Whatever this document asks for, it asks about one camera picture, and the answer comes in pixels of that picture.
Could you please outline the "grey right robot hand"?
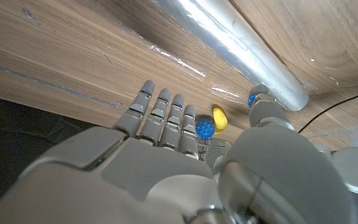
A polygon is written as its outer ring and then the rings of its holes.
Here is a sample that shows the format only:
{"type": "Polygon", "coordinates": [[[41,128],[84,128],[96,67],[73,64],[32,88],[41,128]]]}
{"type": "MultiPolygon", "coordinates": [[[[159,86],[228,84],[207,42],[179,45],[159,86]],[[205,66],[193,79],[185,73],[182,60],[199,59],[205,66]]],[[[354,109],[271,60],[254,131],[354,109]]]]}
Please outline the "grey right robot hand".
{"type": "Polygon", "coordinates": [[[250,128],[200,152],[195,110],[147,81],[110,129],[50,148],[0,199],[0,223],[357,223],[330,159],[293,129],[263,84],[250,128]]]}

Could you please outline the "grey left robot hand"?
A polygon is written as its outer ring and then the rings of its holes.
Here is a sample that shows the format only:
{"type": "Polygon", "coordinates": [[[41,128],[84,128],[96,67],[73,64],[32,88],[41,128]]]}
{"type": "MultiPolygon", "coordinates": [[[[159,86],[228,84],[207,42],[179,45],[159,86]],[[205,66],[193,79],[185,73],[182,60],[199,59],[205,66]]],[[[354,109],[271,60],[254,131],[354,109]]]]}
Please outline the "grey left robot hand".
{"type": "Polygon", "coordinates": [[[230,142],[220,138],[196,138],[196,140],[199,160],[206,163],[210,169],[214,169],[216,161],[220,157],[225,157],[231,148],[230,142]]]}

